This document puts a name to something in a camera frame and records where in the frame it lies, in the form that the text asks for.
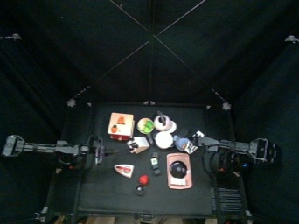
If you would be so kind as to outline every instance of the pink tray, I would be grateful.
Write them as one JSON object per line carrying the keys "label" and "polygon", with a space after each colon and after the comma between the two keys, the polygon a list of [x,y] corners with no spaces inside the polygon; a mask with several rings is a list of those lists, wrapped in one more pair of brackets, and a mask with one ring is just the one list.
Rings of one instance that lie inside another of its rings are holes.
{"label": "pink tray", "polygon": [[[171,164],[175,161],[183,161],[187,166],[187,174],[181,181],[185,181],[185,185],[173,185],[172,184],[172,174],[171,174]],[[189,155],[185,153],[172,153],[167,155],[167,174],[168,174],[168,186],[172,189],[187,189],[192,187],[192,168],[191,168],[191,160]]]}

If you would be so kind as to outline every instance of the orange box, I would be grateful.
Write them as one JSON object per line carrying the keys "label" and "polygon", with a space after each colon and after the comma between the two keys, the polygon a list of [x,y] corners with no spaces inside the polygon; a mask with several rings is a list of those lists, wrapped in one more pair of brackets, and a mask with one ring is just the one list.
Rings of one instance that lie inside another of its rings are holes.
{"label": "orange box", "polygon": [[133,135],[135,116],[129,114],[111,113],[107,133],[116,140],[128,140]]}

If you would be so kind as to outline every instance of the black fabric wall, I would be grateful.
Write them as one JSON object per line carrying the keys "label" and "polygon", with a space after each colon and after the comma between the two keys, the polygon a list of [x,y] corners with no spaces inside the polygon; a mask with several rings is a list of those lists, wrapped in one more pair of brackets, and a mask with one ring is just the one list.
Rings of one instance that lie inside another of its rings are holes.
{"label": "black fabric wall", "polygon": [[[238,140],[266,137],[283,151],[278,168],[247,175],[251,210],[299,222],[299,50],[284,42],[298,11],[292,0],[3,1],[0,37],[23,40],[0,40],[0,143],[11,134],[53,143],[71,98],[228,101]],[[15,161],[0,164],[0,217],[40,210],[49,184],[52,166],[33,169],[41,157]]]}
{"label": "black fabric wall", "polygon": [[255,214],[299,222],[299,45],[290,44],[235,103],[238,139],[267,138],[280,147],[275,167],[254,167],[247,198]]}
{"label": "black fabric wall", "polygon": [[[0,7],[0,36],[16,32]],[[0,148],[9,135],[55,144],[65,116],[61,93],[17,41],[0,40]],[[52,163],[47,157],[0,157],[0,222],[33,217],[44,207]]]}

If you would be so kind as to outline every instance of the red ball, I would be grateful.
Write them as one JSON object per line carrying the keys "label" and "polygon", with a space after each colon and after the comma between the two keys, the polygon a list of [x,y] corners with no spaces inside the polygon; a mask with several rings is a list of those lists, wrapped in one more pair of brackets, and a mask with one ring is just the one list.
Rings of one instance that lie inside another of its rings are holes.
{"label": "red ball", "polygon": [[149,181],[149,177],[147,175],[140,176],[139,183],[141,185],[147,185],[148,181]]}

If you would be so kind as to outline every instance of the red object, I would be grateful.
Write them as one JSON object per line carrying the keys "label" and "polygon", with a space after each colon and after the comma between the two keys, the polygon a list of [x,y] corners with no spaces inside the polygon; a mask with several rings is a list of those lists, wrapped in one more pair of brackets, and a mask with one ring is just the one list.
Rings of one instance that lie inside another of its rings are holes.
{"label": "red object", "polygon": [[149,181],[149,177],[147,175],[140,176],[139,183],[145,186]]}
{"label": "red object", "polygon": [[116,133],[116,132],[117,132],[117,126],[116,126],[116,125],[112,126],[112,128],[111,128],[111,132],[112,132],[112,133]]}
{"label": "red object", "polygon": [[129,167],[116,166],[116,168],[121,169],[124,171],[124,173],[129,173],[131,172],[131,168]]}
{"label": "red object", "polygon": [[125,118],[123,116],[120,116],[116,120],[117,124],[125,124]]}

